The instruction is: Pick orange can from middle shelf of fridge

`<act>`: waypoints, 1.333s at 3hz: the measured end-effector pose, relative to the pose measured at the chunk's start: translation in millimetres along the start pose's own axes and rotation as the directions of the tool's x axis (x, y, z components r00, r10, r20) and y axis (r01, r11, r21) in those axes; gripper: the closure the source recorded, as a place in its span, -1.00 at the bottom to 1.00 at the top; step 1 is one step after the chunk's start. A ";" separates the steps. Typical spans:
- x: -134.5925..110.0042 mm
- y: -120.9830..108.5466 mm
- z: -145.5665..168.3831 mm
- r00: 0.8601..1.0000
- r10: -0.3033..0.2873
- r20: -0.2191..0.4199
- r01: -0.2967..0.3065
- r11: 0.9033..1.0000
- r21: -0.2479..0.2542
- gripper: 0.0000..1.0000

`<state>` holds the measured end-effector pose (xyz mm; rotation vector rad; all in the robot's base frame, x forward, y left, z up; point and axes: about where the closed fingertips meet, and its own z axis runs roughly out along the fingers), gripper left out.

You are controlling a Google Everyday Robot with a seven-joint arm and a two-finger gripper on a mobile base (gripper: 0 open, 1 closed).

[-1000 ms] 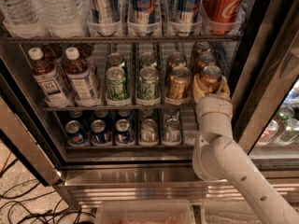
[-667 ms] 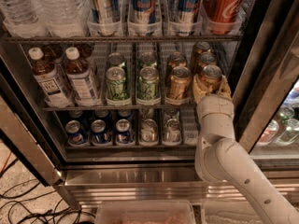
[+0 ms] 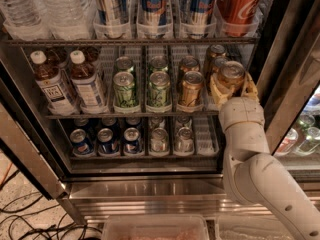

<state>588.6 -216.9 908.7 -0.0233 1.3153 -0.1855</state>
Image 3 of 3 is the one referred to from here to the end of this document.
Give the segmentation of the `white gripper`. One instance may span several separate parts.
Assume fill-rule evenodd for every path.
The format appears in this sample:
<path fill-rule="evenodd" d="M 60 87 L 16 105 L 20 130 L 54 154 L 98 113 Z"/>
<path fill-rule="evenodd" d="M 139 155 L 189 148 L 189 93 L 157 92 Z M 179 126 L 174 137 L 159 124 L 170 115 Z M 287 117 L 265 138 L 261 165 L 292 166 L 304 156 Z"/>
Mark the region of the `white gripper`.
<path fill-rule="evenodd" d="M 210 90 L 216 107 L 221 108 L 218 118 L 223 131 L 239 123 L 257 123 L 261 126 L 265 124 L 264 111 L 258 103 L 258 90 L 248 72 L 245 73 L 242 97 L 231 98 L 235 87 L 227 88 L 222 85 L 216 73 L 210 77 Z"/>

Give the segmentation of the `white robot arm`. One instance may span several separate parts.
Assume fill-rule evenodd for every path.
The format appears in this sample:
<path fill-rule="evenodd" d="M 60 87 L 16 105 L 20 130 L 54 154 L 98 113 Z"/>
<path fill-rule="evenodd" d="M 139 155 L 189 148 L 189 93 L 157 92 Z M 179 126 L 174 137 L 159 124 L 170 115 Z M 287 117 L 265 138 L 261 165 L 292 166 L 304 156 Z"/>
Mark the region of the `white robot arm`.
<path fill-rule="evenodd" d="M 210 89 L 226 138 L 223 185 L 228 197 L 242 205 L 263 205 L 295 240 L 320 240 L 319 210 L 270 153 L 264 111 L 251 76 L 231 78 L 216 72 Z"/>

